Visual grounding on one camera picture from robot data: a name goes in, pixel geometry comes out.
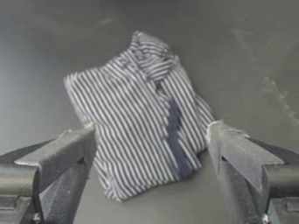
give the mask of table surface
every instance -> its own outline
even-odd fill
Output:
[[[180,56],[217,118],[253,138],[299,147],[299,26],[294,0],[9,0],[0,3],[0,153],[80,124],[62,77],[102,65],[134,30]],[[122,204],[90,175],[76,223],[228,223],[220,187],[204,168],[188,182]]]

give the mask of striped shirt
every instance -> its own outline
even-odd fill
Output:
[[[108,198],[126,200],[200,168],[210,109],[161,40],[136,31],[122,53],[64,84],[78,119],[96,124],[94,167]]]

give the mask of cloth fold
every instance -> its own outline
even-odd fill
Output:
[[[124,52],[64,84],[81,123],[96,124],[94,167],[108,198],[126,200],[201,167],[210,108],[161,40],[136,31]]]

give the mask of gray surface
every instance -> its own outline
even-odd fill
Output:
[[[1,152],[78,127],[61,78],[102,64],[136,29],[169,43],[196,91],[229,125],[299,148],[297,6],[296,0],[1,1]],[[121,205],[101,198],[92,178],[77,223],[226,223],[205,160],[193,182]]]

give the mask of fabric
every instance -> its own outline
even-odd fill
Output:
[[[122,53],[64,83],[78,119],[96,124],[94,167],[108,198],[126,200],[201,167],[210,108],[161,40],[137,31]]]

